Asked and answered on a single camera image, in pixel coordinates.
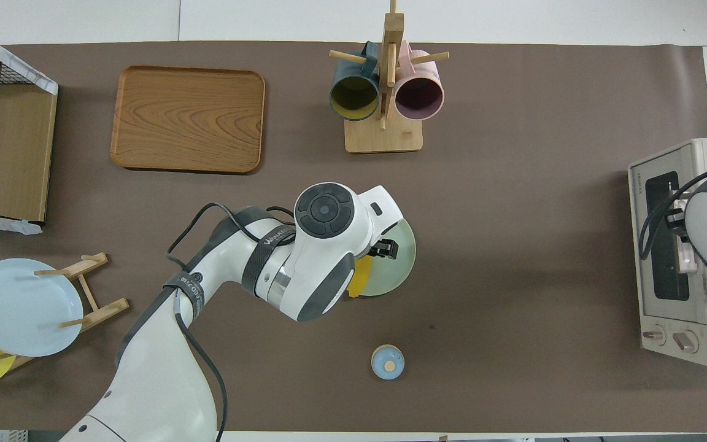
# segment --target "light blue round object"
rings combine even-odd
[[[400,349],[393,345],[381,345],[370,359],[373,373],[385,381],[397,379],[405,369],[405,359]]]

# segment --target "mug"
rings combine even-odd
[[[367,61],[364,64],[338,61],[329,92],[331,108],[348,121],[370,117],[379,103],[378,45],[367,42],[361,53],[354,55],[363,56]]]
[[[395,108],[409,120],[426,120],[444,105],[444,88],[435,61],[412,64],[411,59],[428,55],[411,50],[405,40],[400,45],[400,67],[395,73]]]

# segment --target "brown table mat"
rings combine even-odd
[[[98,401],[123,334],[175,271],[166,248],[203,204],[290,206],[307,185],[336,180],[395,197],[416,235],[413,273],[395,293],[346,300],[308,324],[224,285],[192,328],[228,384],[228,430],[707,432],[707,367],[639,348],[625,172],[707,137],[701,49],[417,44],[452,53],[424,148],[353,156],[328,108],[327,54],[358,46],[11,48],[61,92],[45,233],[0,232],[0,259],[64,266],[107,252],[92,291],[133,307],[0,380],[0,428],[69,428]],[[133,64],[262,74],[256,173],[115,165],[116,81]],[[200,246],[211,218],[179,254]],[[397,381],[370,372],[384,343],[405,354]]]

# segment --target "pink mug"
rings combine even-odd
[[[405,40],[400,45],[400,67],[395,73],[395,107],[409,120],[426,120],[444,105],[444,88],[435,61],[412,64],[411,59],[428,55],[427,51],[411,50]]]

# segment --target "wooden panel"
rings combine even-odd
[[[350,153],[412,152],[422,148],[422,122],[408,120],[391,100],[387,128],[381,129],[379,114],[367,120],[344,122],[346,150]]]
[[[0,86],[0,216],[45,220],[56,95]]]
[[[263,103],[256,72],[127,68],[110,157],[124,168],[249,173],[261,161]]]

